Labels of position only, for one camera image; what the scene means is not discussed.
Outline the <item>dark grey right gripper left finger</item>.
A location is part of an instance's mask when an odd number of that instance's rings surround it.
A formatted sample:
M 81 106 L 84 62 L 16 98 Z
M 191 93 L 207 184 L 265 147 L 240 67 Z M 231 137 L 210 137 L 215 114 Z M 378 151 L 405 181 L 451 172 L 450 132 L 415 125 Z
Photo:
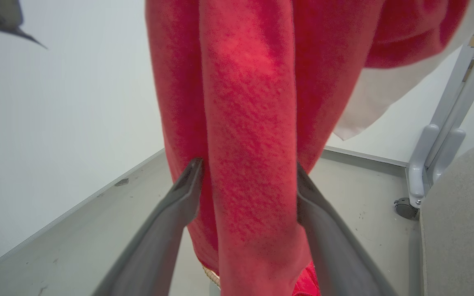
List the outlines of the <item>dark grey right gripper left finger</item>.
M 198 212 L 203 159 L 192 159 L 92 296 L 169 296 L 183 230 Z

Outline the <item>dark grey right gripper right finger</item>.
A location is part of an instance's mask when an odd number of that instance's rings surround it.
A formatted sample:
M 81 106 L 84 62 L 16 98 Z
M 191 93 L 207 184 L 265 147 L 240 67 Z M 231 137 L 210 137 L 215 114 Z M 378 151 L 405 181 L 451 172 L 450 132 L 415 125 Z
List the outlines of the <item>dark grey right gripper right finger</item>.
M 322 295 L 397 296 L 300 164 L 297 166 L 297 221 L 305 229 Z

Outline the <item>red jacket with white sleeves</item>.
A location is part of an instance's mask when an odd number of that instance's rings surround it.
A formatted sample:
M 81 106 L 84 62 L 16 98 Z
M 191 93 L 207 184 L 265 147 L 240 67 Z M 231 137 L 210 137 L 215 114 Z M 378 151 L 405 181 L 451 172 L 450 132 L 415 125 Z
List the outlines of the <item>red jacket with white sleeves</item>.
M 474 29 L 474 0 L 145 0 L 173 180 L 201 157 L 188 225 L 221 296 L 331 296 L 297 223 L 337 125 L 371 125 Z

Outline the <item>cream perforated basket, brown rim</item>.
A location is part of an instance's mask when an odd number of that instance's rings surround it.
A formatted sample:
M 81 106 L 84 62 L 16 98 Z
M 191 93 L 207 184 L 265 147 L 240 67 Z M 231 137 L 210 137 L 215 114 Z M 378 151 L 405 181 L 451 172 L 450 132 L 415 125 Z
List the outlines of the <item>cream perforated basket, brown rim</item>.
M 218 274 L 210 270 L 209 268 L 202 266 L 203 271 L 205 272 L 206 276 L 210 279 L 211 284 L 209 287 L 209 294 L 214 294 L 215 296 L 220 296 L 220 277 Z

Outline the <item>black caster wheel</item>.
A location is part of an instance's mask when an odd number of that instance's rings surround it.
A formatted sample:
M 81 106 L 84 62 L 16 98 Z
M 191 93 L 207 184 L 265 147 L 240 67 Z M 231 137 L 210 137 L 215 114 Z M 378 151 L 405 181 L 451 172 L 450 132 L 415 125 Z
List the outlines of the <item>black caster wheel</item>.
M 419 209 L 410 204 L 408 197 L 403 197 L 394 202 L 395 212 L 408 220 L 417 221 L 419 219 Z

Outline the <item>grey fabric sofa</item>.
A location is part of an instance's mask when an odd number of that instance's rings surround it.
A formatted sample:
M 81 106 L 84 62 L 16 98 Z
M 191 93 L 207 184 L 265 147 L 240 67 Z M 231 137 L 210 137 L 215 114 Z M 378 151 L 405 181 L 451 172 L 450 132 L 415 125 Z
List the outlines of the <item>grey fabric sofa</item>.
M 474 296 L 474 148 L 452 161 L 420 208 L 408 296 Z

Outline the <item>grey partition stand with upright post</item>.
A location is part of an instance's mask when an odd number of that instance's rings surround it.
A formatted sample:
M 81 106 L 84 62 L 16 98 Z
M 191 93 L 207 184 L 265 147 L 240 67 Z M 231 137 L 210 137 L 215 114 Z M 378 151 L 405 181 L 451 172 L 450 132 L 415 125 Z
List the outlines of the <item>grey partition stand with upright post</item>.
M 474 103 L 474 34 L 461 45 L 453 70 L 429 125 L 423 128 L 407 168 L 409 199 L 418 210 L 427 187 L 440 178 L 466 137 L 461 128 Z

